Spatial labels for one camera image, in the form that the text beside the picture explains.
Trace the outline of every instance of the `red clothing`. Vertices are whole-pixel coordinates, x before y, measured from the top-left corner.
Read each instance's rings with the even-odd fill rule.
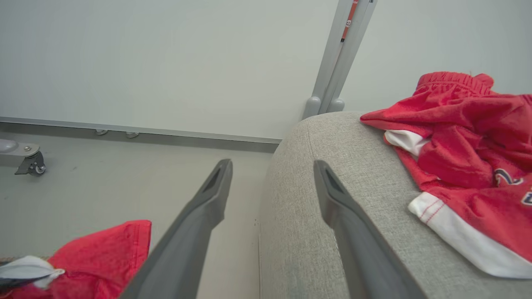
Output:
[[[151,227],[148,220],[128,221],[67,243],[48,260],[65,273],[47,290],[26,285],[13,298],[118,298],[148,257]]]
[[[482,253],[457,248],[463,244],[449,241],[455,236],[446,230],[461,228],[449,220],[441,220],[441,228],[429,224],[442,238],[488,273],[532,278],[532,95],[498,94],[492,85],[485,74],[426,74],[411,97],[367,113],[361,121],[387,130],[385,140],[396,145],[419,188],[435,198],[426,195],[422,206],[409,206],[412,212],[429,224],[448,206],[467,223],[463,225],[494,240],[493,246],[498,248],[498,243],[511,251],[505,254],[521,257],[512,256],[524,268],[483,269],[492,268],[482,259],[496,259],[493,251],[486,250],[478,260],[474,256]],[[412,140],[418,149],[408,144]]]

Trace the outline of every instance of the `gray sofa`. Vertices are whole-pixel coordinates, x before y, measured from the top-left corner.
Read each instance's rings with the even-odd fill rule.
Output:
[[[273,155],[261,199],[261,298],[349,298],[318,206],[315,159],[329,163],[429,298],[531,298],[532,281],[481,272],[407,210],[419,190],[383,132],[361,124],[360,115],[308,118]]]

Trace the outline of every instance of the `white trim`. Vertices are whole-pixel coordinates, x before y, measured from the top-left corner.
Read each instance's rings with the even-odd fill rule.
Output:
[[[398,146],[412,155],[418,157],[423,145],[430,139],[424,139],[421,135],[407,130],[386,130],[384,138],[395,146]]]
[[[477,231],[436,196],[423,192],[408,209],[480,270],[498,277],[532,279],[532,263]]]

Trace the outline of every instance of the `caster wheel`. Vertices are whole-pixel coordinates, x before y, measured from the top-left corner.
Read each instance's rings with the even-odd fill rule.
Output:
[[[29,174],[34,177],[40,177],[43,175],[45,170],[46,166],[44,164],[42,166],[30,166]]]
[[[46,171],[46,166],[44,165],[43,154],[37,152],[31,156],[24,158],[24,161],[19,166],[19,169],[15,172],[16,175],[27,175],[30,174],[34,177],[40,177]]]

